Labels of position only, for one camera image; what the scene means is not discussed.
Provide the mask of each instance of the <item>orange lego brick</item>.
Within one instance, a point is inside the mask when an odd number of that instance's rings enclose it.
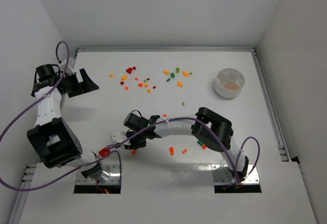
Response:
[[[174,155],[174,147],[169,147],[170,155]]]

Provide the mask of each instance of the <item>cable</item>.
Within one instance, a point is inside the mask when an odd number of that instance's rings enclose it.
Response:
[[[133,110],[133,111],[131,111],[131,113],[133,113],[134,111],[137,111],[139,116],[142,118],[142,114],[141,114],[141,112],[139,110]]]
[[[104,193],[100,188],[99,188],[99,182],[97,182],[97,190],[101,193]]]
[[[56,58],[57,58],[57,61],[59,62],[59,64],[61,64],[62,61],[59,59],[59,56],[58,56],[58,49],[59,49],[59,46],[60,46],[60,44],[61,44],[62,42],[65,43],[65,41],[60,41],[60,42],[57,44],[57,46],[56,46]],[[70,58],[70,57],[71,57],[71,55],[70,55],[70,52],[68,51],[68,52],[67,52],[67,62],[69,62],[69,58]]]
[[[243,147],[244,147],[245,143],[246,143],[249,139],[253,139],[253,140],[256,142],[256,144],[257,144],[257,146],[258,146],[258,153],[257,153],[257,155],[256,155],[256,159],[255,159],[254,165],[253,165],[252,169],[250,170],[250,172],[248,173],[247,176],[249,176],[249,175],[253,172],[253,170],[254,170],[255,167],[256,167],[256,164],[258,163],[258,160],[259,160],[259,157],[260,157],[260,144],[259,144],[259,141],[258,141],[255,137],[252,137],[252,136],[249,136],[248,138],[246,138],[246,139],[243,141],[242,145],[241,145],[240,152],[239,152],[239,154],[237,155],[237,158],[236,158],[236,161],[235,161],[235,165],[237,165],[237,164],[239,163],[239,159],[240,159],[240,156],[241,156],[241,153],[242,153]]]
[[[247,176],[244,178],[244,180],[245,180],[246,178],[248,178],[249,175],[250,175],[250,174],[253,172],[253,170],[256,168],[256,165],[257,165],[258,160],[259,160],[259,157],[260,157],[260,144],[259,144],[259,141],[258,141],[255,137],[249,136],[248,138],[246,138],[246,139],[243,141],[243,143],[242,143],[242,145],[241,145],[240,152],[239,152],[239,154],[238,154],[237,157],[236,157],[235,165],[238,165],[238,164],[239,164],[239,159],[240,159],[241,153],[242,153],[242,151],[243,151],[243,147],[244,147],[245,143],[246,143],[249,139],[253,139],[253,140],[256,142],[256,144],[257,144],[257,146],[258,146],[258,153],[257,153],[257,155],[256,155],[256,159],[255,159],[255,162],[254,162],[254,165],[253,165],[252,169],[251,169],[250,172],[247,174]],[[235,186],[235,187],[238,187],[238,186],[242,186],[242,185],[236,185],[236,183],[233,183],[233,184],[227,185],[227,186],[224,188],[224,190],[229,189],[230,187],[234,187],[234,186]]]
[[[61,82],[61,80],[63,79],[64,75],[65,75],[65,72],[68,68],[68,63],[69,63],[69,46],[67,44],[67,42],[65,41],[60,41],[58,42],[57,44],[57,47],[56,47],[56,56],[58,58],[58,48],[61,44],[65,44],[66,46],[66,49],[67,49],[67,63],[63,69],[63,73],[62,75],[60,76],[60,78],[58,79],[58,81],[56,82],[56,84],[52,87],[52,89],[50,89],[44,96],[42,96],[40,99],[38,99],[37,101],[35,101],[34,103],[32,103],[30,106],[28,106],[27,108],[25,108],[20,114],[18,114],[8,125],[7,127],[4,129],[4,131],[1,133],[0,135],[0,142],[2,141],[2,139],[4,138],[5,134],[7,133],[7,131],[9,130],[9,128],[22,116],[24,115],[29,109],[31,109],[33,106],[35,106],[36,104],[40,103],[42,100],[45,99],[45,97],[50,94],[53,90],[55,90],[57,88],[57,86],[59,85],[59,83]],[[6,182],[4,182],[4,180],[0,177],[0,184],[4,185],[5,187],[11,189],[11,190],[16,190],[16,191],[20,191],[22,189],[20,188],[16,188],[16,187],[13,187],[13,186],[10,186],[9,184],[7,184]]]

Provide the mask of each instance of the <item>red block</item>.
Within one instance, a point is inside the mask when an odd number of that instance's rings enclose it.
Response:
[[[101,151],[99,151],[99,154],[101,156],[105,156],[105,155],[108,155],[110,153],[110,150],[107,149],[107,148],[103,148]]]
[[[128,69],[126,69],[126,72],[128,72],[129,74],[132,74],[132,71],[133,71],[133,68],[128,68]]]

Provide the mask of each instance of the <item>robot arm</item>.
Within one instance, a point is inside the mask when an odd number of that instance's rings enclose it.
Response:
[[[27,137],[48,168],[62,167],[64,165],[78,167],[93,162],[97,156],[92,152],[83,153],[82,146],[61,117],[60,100],[64,94],[74,97],[99,89],[88,77],[85,69],[80,69],[83,81],[78,82],[69,60],[65,77],[56,89],[48,94],[37,107],[37,120],[34,128],[27,131]],[[36,99],[43,97],[58,81],[60,71],[65,66],[63,61],[56,73],[52,64],[41,65],[36,68],[32,96]],[[102,172],[100,163],[83,167],[85,177],[96,179]]]
[[[232,135],[233,130],[231,128],[231,122],[226,118],[218,115],[212,110],[201,107],[198,112],[191,116],[193,118],[197,118],[204,122],[205,124],[211,123],[210,129],[213,131],[216,136],[220,139],[224,147],[229,151],[229,154],[233,160],[236,162],[237,156],[240,152],[239,147],[233,141]],[[126,137],[130,137],[141,129],[156,123],[162,120],[166,120],[166,118],[161,118],[159,115],[151,116],[150,119],[146,119],[144,117],[139,117],[136,114],[130,113],[125,121],[124,125],[129,128],[126,132]],[[178,135],[189,135],[195,136],[199,141],[201,141],[204,145],[206,145],[209,149],[213,151],[217,151],[221,153],[223,158],[228,163],[228,168],[231,174],[234,176],[234,171],[232,166],[227,159],[226,154],[223,152],[223,149],[219,146],[216,140],[211,136],[211,134],[199,123],[192,120],[178,120],[178,121],[170,121],[168,123],[162,123],[154,126],[151,129],[146,130],[145,132],[139,134],[134,139],[130,140],[129,145],[124,145],[125,149],[138,149],[146,146],[146,139],[154,139],[154,138],[163,138],[166,136],[178,136]],[[240,180],[244,179],[247,174],[247,168],[249,164],[249,159],[242,152],[239,157],[237,167],[237,172]]]

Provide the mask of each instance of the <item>white wall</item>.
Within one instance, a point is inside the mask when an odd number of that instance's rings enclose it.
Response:
[[[254,46],[280,0],[41,0],[82,46]]]
[[[34,101],[30,96],[38,65],[54,63],[61,40],[40,0],[0,0],[0,130]],[[36,110],[22,117],[0,145],[0,176],[20,186],[26,164],[38,156],[26,137]],[[0,223],[7,223],[16,192],[0,185]]]
[[[282,0],[258,51],[319,223],[327,200],[327,0]]]

